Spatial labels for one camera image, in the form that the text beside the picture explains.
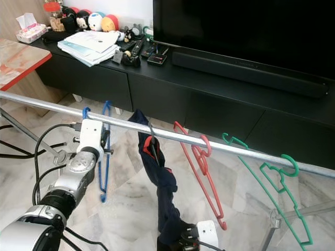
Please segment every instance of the metal rod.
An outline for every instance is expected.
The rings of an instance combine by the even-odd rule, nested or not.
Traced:
[[[264,239],[261,244],[261,251],[266,251],[270,245],[271,239],[274,235],[274,232],[281,227],[281,221],[275,220],[274,223],[271,224],[266,230]]]
[[[66,114],[77,116],[77,117],[82,116],[82,110],[79,110],[79,109],[66,107],[66,106],[62,106],[62,105],[34,99],[34,98],[28,98],[28,97],[24,97],[24,96],[12,94],[12,93],[7,93],[4,91],[0,91],[0,98],[5,98],[5,99],[12,100],[15,102],[20,102],[22,104],[36,106],[36,107],[40,107],[40,108],[44,108],[44,109],[48,109],[52,111],[62,112],[62,113],[66,113]],[[123,127],[123,128],[131,129],[131,130],[135,130],[138,132],[151,134],[150,128],[147,125],[142,125],[142,124],[137,124],[137,123],[133,123],[130,121],[110,118],[108,116],[99,115],[93,112],[88,112],[87,114],[88,114],[88,117],[91,119],[95,119],[95,120],[98,120],[104,123],[108,123],[113,126]],[[162,130],[158,128],[153,128],[153,132],[155,133],[156,136],[160,136],[162,138],[176,140],[176,141],[180,141],[180,142],[187,143],[187,144],[198,145],[201,147],[206,147],[206,143],[202,139],[195,138],[189,135],[170,132],[170,131],[166,131],[166,130]],[[291,162],[284,158],[280,158],[280,157],[276,157],[276,156],[272,156],[272,155],[268,155],[264,153],[249,151],[249,150],[245,150],[245,149],[241,149],[241,148],[237,148],[237,147],[233,147],[233,146],[229,146],[225,144],[220,144],[220,143],[216,143],[212,141],[210,141],[209,143],[210,143],[211,148],[215,150],[225,151],[225,152],[237,154],[240,156],[256,158],[264,162],[269,162],[272,164],[293,168]],[[335,178],[334,170],[330,170],[330,169],[315,166],[315,165],[309,165],[305,163],[298,163],[298,166],[299,166],[299,169],[304,172],[322,175],[322,176],[326,176],[330,178]]]
[[[31,139],[35,140],[36,142],[38,141],[38,137],[33,134],[31,131],[29,131],[26,127],[24,127],[19,121],[17,121],[15,118],[13,118],[11,115],[9,115],[5,110],[3,110],[2,108],[0,108],[0,114],[2,114],[2,116],[13,126],[15,127],[17,130],[19,130],[20,132],[22,132],[23,134],[27,135],[28,137],[30,137]],[[59,157],[60,154],[55,151],[51,146],[49,146],[46,142],[42,141],[41,142],[41,146],[47,150],[48,152],[50,152],[51,154],[53,154],[55,157]]]
[[[331,211],[335,211],[335,200],[326,202],[323,204],[318,204],[315,206],[299,209],[300,214],[302,214],[303,216],[327,213]],[[286,212],[285,215],[287,218],[297,217],[297,213],[295,211]],[[283,217],[279,214],[277,215],[276,218],[282,219]]]

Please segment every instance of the marble floor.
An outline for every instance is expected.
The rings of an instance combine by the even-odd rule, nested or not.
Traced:
[[[89,106],[92,111],[98,113],[103,107],[102,103],[89,99],[75,102],[70,95],[60,103],[79,109]],[[3,104],[2,108],[38,136],[56,123],[81,121],[81,118],[52,111],[41,118],[33,109],[11,101]],[[122,115],[117,115],[114,112],[113,117],[127,120],[131,114],[124,111]],[[173,128],[171,124],[157,119],[150,118],[150,121],[154,127],[166,130]],[[7,122],[0,118],[0,126],[4,124]],[[159,234],[157,231],[158,203],[155,186],[150,183],[138,154],[137,132],[117,127],[112,127],[111,131],[114,155],[110,160],[107,202],[100,202],[98,179],[95,178],[80,205],[69,218],[68,226],[89,239],[104,242],[109,250],[156,250],[156,238]],[[34,152],[34,142],[15,129],[4,129],[0,134],[1,140]],[[199,136],[197,132],[190,131],[190,134]],[[72,143],[74,136],[78,136],[78,133],[72,129],[60,128],[52,131],[46,137],[46,142],[49,144],[67,142],[64,149],[73,152],[77,146],[76,143]],[[264,234],[270,225],[269,210],[274,209],[274,206],[237,156],[213,151],[208,158],[209,171],[217,187],[225,213],[224,219],[228,226],[228,230],[223,231],[215,221],[214,214],[179,142],[161,138],[159,140],[166,158],[166,167],[173,170],[177,179],[178,191],[175,193],[174,203],[180,210],[182,219],[190,223],[213,220],[217,227],[221,249],[260,250]],[[13,150],[5,146],[1,146],[0,151],[14,154]],[[51,154],[43,154],[39,159],[41,172],[53,166]],[[259,171],[261,163],[253,159],[245,160],[264,181],[281,208],[284,211],[292,211],[292,202],[285,196],[279,196],[271,185],[265,182],[265,177]],[[46,190],[48,184],[55,181],[57,175],[57,172],[51,173],[42,181],[42,192]],[[276,172],[270,172],[269,176],[275,183],[279,183]],[[31,206],[34,182],[32,159],[0,159],[0,230]],[[298,178],[287,178],[286,184],[295,196],[299,208],[335,200],[335,182],[329,178],[300,172]],[[306,246],[306,249],[334,250],[335,212],[307,216],[306,221],[314,240],[314,244]],[[291,223],[298,236],[303,241],[306,240],[306,233],[303,231],[300,220],[292,219]],[[69,238],[82,250],[101,250],[98,246],[83,243],[71,236]],[[62,243],[60,250],[71,250],[71,248]],[[275,232],[268,250],[301,250],[301,248],[283,223],[282,228]]]

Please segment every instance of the soundbar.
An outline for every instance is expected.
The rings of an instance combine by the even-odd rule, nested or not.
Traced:
[[[172,63],[312,98],[328,94],[328,79],[188,48],[175,48]]]

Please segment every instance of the clothes rail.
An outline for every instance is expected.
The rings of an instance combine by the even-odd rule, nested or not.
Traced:
[[[7,93],[4,91],[0,91],[0,98],[8,99],[14,102],[19,102],[19,103],[30,105],[30,106],[44,108],[47,110],[66,113],[66,114],[77,116],[77,117],[82,117],[82,110],[62,106],[59,104],[54,104],[54,103],[47,102],[47,101],[42,101],[39,99],[28,98],[28,97],[24,97],[21,95]],[[126,121],[126,120],[121,120],[121,119],[110,118],[108,116],[99,115],[94,112],[88,112],[87,114],[89,118],[101,121],[103,123],[108,123],[113,126],[118,126],[118,127],[130,129],[130,130],[135,130],[138,132],[151,134],[150,128],[146,125],[137,124],[137,123],[133,123],[133,122]],[[206,147],[206,143],[202,139],[199,139],[199,138],[195,138],[189,135],[184,135],[184,134],[180,134],[176,132],[170,132],[170,131],[162,130],[158,128],[152,128],[152,130],[156,136],[159,136],[162,138],[176,140],[179,142],[192,144],[192,145],[198,145],[201,147]],[[220,151],[224,151],[224,152],[228,152],[232,154],[237,154],[240,156],[259,159],[263,162],[268,162],[271,164],[294,168],[290,161],[284,158],[277,157],[277,156],[272,156],[272,155],[268,155],[265,153],[245,150],[245,149],[241,149],[241,148],[237,148],[237,147],[233,147],[233,146],[229,146],[225,144],[220,144],[220,143],[216,143],[212,141],[210,141],[209,144],[211,148],[214,150],[220,150]],[[322,176],[329,177],[329,178],[335,178],[334,170],[330,170],[330,169],[320,167],[320,166],[305,164],[305,163],[297,163],[297,164],[299,166],[299,169],[303,172],[316,174],[316,175],[322,175]]]

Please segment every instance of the dark blue garment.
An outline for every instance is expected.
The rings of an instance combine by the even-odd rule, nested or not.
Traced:
[[[148,120],[140,110],[136,110],[129,121],[148,125]],[[185,230],[185,222],[180,219],[179,210],[172,203],[173,193],[177,192],[177,182],[171,169],[164,166],[165,158],[160,150],[158,140],[155,138],[154,149],[157,153],[159,165],[151,148],[152,136],[139,132],[138,138],[139,153],[144,168],[151,182],[157,186],[158,230],[161,232],[159,240],[166,245],[170,245],[178,241],[181,238],[181,233]]]

